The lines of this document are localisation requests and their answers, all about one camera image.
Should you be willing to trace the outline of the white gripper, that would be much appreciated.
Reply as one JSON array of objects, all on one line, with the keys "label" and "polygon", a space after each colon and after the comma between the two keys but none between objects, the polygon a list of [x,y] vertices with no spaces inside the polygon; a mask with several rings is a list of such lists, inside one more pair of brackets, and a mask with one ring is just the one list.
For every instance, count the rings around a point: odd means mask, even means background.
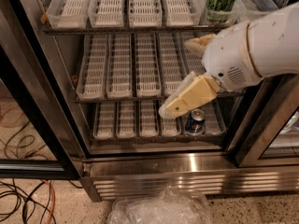
[{"label": "white gripper", "polygon": [[217,97],[221,86],[235,91],[263,80],[249,55],[248,28],[249,21],[243,21],[217,35],[203,35],[184,42],[189,52],[203,57],[202,65],[212,77],[197,76],[191,71],[160,106],[158,113],[163,119],[178,118],[209,103]]}]

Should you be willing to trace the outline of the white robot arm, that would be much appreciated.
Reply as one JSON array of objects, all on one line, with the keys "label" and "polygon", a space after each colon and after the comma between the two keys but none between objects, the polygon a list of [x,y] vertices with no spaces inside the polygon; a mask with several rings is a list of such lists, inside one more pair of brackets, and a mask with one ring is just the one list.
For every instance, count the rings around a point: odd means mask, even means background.
[{"label": "white robot arm", "polygon": [[267,77],[299,73],[299,6],[292,4],[255,21],[242,21],[214,35],[195,37],[185,47],[206,69],[189,73],[160,106],[175,119],[214,100],[220,90],[255,86]]}]

